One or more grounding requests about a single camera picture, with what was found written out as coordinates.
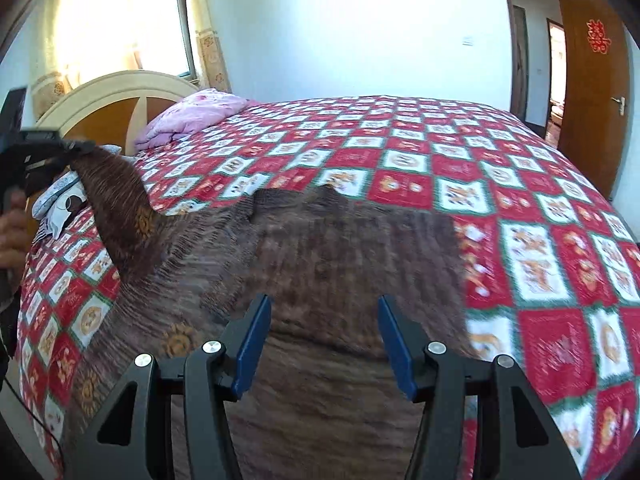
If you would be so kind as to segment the person's left hand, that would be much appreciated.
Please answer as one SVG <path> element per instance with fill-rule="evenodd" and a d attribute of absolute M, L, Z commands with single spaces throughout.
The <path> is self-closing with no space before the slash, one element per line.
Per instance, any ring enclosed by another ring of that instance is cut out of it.
<path fill-rule="evenodd" d="M 30 247 L 27 232 L 26 197 L 23 191 L 14 191 L 10 208 L 0 220 L 0 263 L 4 270 L 21 275 Z"/>

